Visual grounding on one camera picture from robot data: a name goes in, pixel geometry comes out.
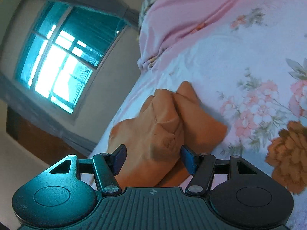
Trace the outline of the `orange garment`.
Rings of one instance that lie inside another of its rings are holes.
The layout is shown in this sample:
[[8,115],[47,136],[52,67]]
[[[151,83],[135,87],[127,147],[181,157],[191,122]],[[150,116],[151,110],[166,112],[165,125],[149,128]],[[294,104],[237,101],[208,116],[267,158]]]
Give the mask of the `orange garment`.
[[182,82],[176,92],[157,89],[137,117],[117,123],[110,132],[108,152],[121,144],[127,148],[116,181],[122,189],[179,186],[189,177],[180,160],[181,146],[210,153],[226,132],[225,124],[201,108],[189,82]]

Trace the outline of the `brown wooden door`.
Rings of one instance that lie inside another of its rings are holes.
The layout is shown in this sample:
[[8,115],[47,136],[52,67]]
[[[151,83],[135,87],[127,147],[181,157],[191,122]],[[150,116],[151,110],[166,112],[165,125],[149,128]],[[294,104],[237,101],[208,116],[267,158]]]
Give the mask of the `brown wooden door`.
[[62,139],[31,124],[11,107],[7,108],[6,132],[27,151],[48,165],[53,165],[70,154],[77,155],[80,159],[86,158]]

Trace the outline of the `left grey curtain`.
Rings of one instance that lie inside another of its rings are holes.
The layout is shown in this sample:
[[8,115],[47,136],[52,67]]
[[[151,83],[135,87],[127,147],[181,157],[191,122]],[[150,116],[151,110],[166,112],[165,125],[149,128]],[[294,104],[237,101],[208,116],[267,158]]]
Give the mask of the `left grey curtain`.
[[85,156],[89,156],[97,146],[95,142],[77,135],[62,126],[16,88],[4,74],[1,74],[1,99],[34,126],[52,136],[60,138]]

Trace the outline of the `floral pink bed sheet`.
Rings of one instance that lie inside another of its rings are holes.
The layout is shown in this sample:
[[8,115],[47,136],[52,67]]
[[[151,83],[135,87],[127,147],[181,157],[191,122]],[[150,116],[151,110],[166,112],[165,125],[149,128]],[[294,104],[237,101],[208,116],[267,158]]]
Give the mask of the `floral pink bed sheet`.
[[191,82],[204,108],[227,124],[217,157],[239,155],[292,188],[290,229],[306,229],[306,5],[232,8],[167,48],[143,73],[111,121],[137,114],[158,88]]

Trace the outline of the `pink blanket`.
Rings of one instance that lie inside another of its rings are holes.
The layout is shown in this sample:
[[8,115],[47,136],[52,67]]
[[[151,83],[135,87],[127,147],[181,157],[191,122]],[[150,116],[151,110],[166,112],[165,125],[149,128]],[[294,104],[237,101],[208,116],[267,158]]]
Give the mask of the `pink blanket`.
[[220,21],[237,6],[247,8],[260,1],[157,0],[147,12],[139,30],[139,69],[151,69],[156,59],[167,49]]

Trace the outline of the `window with white frame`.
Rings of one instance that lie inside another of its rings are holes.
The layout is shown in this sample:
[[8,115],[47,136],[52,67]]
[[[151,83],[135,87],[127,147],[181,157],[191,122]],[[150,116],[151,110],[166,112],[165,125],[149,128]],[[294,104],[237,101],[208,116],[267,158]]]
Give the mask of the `window with white frame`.
[[116,16],[47,2],[23,48],[16,80],[72,114],[125,27]]

